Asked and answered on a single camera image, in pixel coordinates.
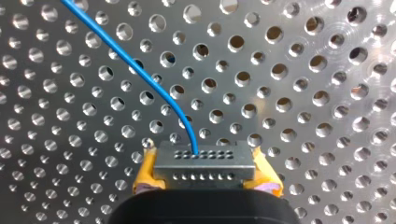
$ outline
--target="blue wire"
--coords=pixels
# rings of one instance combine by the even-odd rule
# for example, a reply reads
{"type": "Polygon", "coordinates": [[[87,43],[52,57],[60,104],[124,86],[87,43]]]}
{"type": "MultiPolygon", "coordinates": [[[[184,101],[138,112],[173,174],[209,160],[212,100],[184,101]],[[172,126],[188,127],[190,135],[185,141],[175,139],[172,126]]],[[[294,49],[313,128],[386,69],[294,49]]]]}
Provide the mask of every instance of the blue wire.
{"type": "Polygon", "coordinates": [[[141,68],[131,56],[114,41],[110,35],[106,33],[93,19],[91,19],[84,11],[82,11],[78,6],[76,6],[72,0],[61,0],[61,2],[77,16],[82,22],[84,22],[91,30],[93,30],[108,46],[113,49],[128,65],[130,65],[136,73],[141,76],[152,89],[154,89],[161,97],[175,110],[177,115],[180,117],[181,122],[183,122],[186,128],[187,134],[189,135],[191,141],[192,153],[198,155],[198,144],[195,138],[194,130],[192,129],[189,121],[186,118],[183,110],[175,102],[174,99],[157,83],[151,76],[141,68]]]}

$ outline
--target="perforated metal sheet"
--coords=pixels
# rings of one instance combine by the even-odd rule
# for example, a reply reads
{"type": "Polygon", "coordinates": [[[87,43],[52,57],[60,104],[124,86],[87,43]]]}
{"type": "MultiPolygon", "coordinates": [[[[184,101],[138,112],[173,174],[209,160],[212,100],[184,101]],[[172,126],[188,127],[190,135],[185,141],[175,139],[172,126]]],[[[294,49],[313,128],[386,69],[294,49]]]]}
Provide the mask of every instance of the perforated metal sheet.
{"type": "MultiPolygon", "coordinates": [[[[395,223],[393,1],[77,2],[171,92],[201,144],[262,146],[303,223],[395,223]]],[[[147,138],[189,143],[59,1],[2,0],[0,31],[1,223],[103,223],[147,138]]]]}

